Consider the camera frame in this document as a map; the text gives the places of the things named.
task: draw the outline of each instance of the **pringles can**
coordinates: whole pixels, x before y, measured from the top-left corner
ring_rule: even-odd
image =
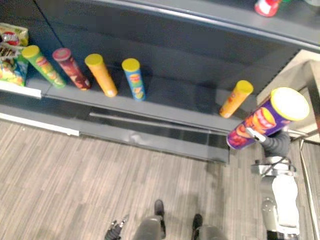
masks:
[[[229,118],[253,91],[254,87],[250,82],[246,80],[238,81],[232,93],[220,108],[221,117]]]
[[[138,60],[134,58],[127,58],[122,62],[122,68],[131,88],[133,98],[137,101],[145,100],[146,92],[144,83],[142,81],[140,63]]]
[[[36,45],[27,46],[22,50],[22,56],[27,59],[53,86],[60,89],[66,85],[59,73],[52,67],[51,63],[44,57]]]
[[[91,87],[89,80],[82,74],[78,64],[72,57],[70,49],[58,48],[53,52],[52,57],[57,61],[77,88],[80,90],[87,90]]]
[[[100,54],[93,53],[88,55],[84,62],[102,88],[104,95],[110,98],[116,96],[118,94],[118,90],[108,72],[103,57]]]
[[[228,134],[227,144],[233,149],[242,149],[255,142],[246,132],[246,127],[268,136],[292,121],[303,120],[309,111],[307,100],[299,92],[289,87],[276,88],[252,114]]]

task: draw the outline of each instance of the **green pringles can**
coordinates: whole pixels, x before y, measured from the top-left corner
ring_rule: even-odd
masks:
[[[46,57],[41,53],[36,45],[27,46],[22,50],[22,56],[27,59],[38,70],[41,75],[47,79],[53,86],[58,89],[63,88],[66,82],[61,78],[59,73],[52,67]]]

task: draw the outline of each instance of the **wood-grain floor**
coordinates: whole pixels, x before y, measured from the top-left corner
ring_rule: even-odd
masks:
[[[312,240],[297,145],[301,239]],[[319,212],[320,147],[304,151]],[[230,240],[263,240],[260,178],[250,172],[261,157],[252,145],[224,166],[0,121],[0,239],[102,240],[112,220],[130,214],[122,232],[130,240],[161,198],[168,240],[190,239],[195,213]]]

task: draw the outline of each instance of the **yellow can lid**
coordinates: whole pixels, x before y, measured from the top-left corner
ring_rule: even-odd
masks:
[[[26,59],[28,58],[32,58],[34,57],[35,55],[37,55],[38,53],[40,52],[40,49],[38,46],[36,45],[30,45],[30,46],[27,46],[25,47],[23,50],[22,50],[22,56],[25,57]]]
[[[127,58],[122,62],[122,68],[123,70],[127,72],[135,72],[139,70],[140,68],[140,63],[137,59],[135,58]]]
[[[102,64],[104,62],[104,59],[102,58],[102,56],[100,54],[93,53],[93,54],[88,55],[84,59],[84,62],[89,67],[91,67],[91,66],[97,66],[97,65]]]
[[[246,80],[238,81],[235,87],[239,92],[244,94],[251,94],[254,91],[254,86]]]
[[[302,120],[310,111],[306,98],[290,87],[278,87],[272,90],[270,101],[276,112],[290,121]]]

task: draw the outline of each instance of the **chip bag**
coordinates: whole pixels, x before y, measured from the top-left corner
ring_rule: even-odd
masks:
[[[21,52],[24,47],[0,43],[0,81],[26,85],[28,60]]]
[[[13,46],[28,46],[28,29],[0,22],[0,42]]]

